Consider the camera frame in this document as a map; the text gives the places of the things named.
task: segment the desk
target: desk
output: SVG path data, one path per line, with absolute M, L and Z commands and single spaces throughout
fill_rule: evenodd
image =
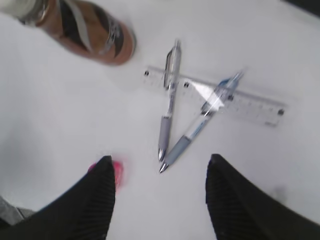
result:
M 0 194 L 39 210 L 103 155 L 125 161 L 109 240 L 214 239 L 205 204 L 207 164 L 224 156 L 266 193 L 320 223 L 320 19 L 275 0 L 96 0 L 135 31 L 133 59 L 108 67 L 75 56 L 42 31 L 0 16 Z M 159 175 L 166 100 L 145 90 L 145 65 L 164 67 L 182 41 L 181 72 L 210 79 L 243 66 L 243 86 L 285 93 L 279 128 L 215 116 Z M 189 124 L 177 101 L 171 146 Z

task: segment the silver pen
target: silver pen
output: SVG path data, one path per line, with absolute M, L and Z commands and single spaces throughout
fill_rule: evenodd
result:
M 174 47 L 168 53 L 165 63 L 164 87 L 169 92 L 168 110 L 161 118 L 160 135 L 158 143 L 158 157 L 162 161 L 166 155 L 169 145 L 170 131 L 172 125 L 172 116 L 174 113 L 176 92 L 178 87 L 178 77 L 181 62 L 181 43 L 175 40 Z
M 159 170 L 163 173 L 170 165 L 172 165 L 178 157 L 185 151 L 185 149 L 192 143 L 196 136 L 204 129 L 208 121 L 215 115 L 215 113 L 224 106 L 225 101 L 236 90 L 239 80 L 244 75 L 243 71 L 239 71 L 230 79 L 219 83 L 215 88 L 213 94 L 206 100 L 201 107 L 200 116 L 188 128 L 185 134 L 174 145 L 173 149 L 165 157 L 162 166 Z

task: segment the clear plastic ruler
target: clear plastic ruler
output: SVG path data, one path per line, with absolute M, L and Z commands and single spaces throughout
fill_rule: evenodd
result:
M 148 66 L 142 75 L 144 88 L 167 96 L 163 69 Z M 180 75 L 176 97 L 196 105 L 200 113 L 202 106 L 216 87 L 217 84 Z M 285 103 L 236 90 L 228 97 L 219 112 L 257 124 L 277 127 L 285 117 L 287 110 L 288 106 Z

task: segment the retractable pen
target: retractable pen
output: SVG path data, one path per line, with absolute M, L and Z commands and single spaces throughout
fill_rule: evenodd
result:
M 162 161 L 166 155 L 169 145 L 170 131 L 172 125 L 172 116 L 174 114 L 176 92 L 178 87 L 178 77 L 181 62 L 181 42 L 175 40 L 174 47 L 166 57 L 165 73 L 164 73 L 164 87 L 168 88 L 169 103 L 168 110 L 161 118 L 160 135 L 158 142 L 158 158 Z
M 162 166 L 159 170 L 160 173 L 163 173 L 178 159 L 178 157 L 192 143 L 196 136 L 204 129 L 208 121 L 221 107 L 224 106 L 224 102 L 236 90 L 239 80 L 243 75 L 244 72 L 239 71 L 230 79 L 224 80 L 219 83 L 219 85 L 215 88 L 213 94 L 201 107 L 200 116 L 193 122 L 193 124 L 188 128 L 185 134 L 174 145 L 173 149 L 164 158 Z

